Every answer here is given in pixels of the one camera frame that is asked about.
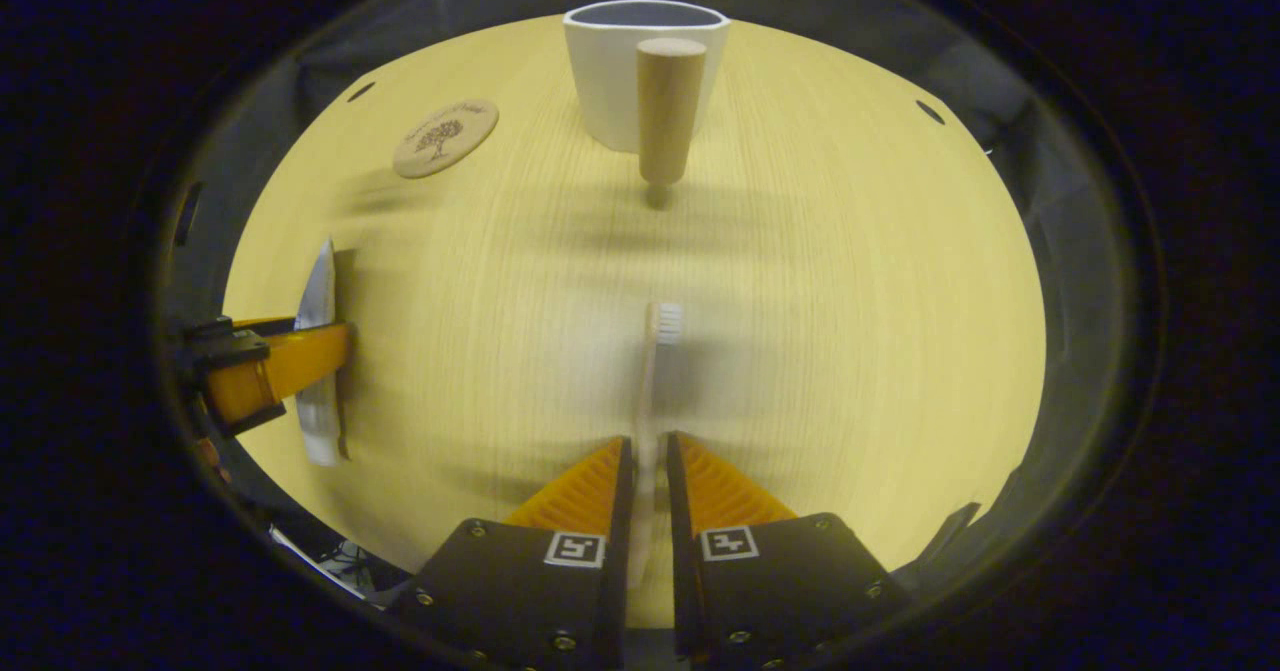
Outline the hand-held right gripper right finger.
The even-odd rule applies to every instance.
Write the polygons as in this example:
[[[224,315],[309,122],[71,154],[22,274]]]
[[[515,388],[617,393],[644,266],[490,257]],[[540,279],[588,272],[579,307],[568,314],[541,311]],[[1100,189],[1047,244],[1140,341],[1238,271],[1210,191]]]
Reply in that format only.
[[[910,593],[837,515],[800,515],[681,432],[667,444],[675,648],[695,670],[790,670]]]

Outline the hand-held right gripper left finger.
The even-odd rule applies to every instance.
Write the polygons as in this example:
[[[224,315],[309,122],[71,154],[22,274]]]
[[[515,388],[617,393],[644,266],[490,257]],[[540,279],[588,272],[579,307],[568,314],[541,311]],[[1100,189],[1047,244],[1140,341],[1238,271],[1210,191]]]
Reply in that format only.
[[[466,519],[396,598],[421,638],[503,670],[617,670],[632,444],[608,441],[503,521]]]

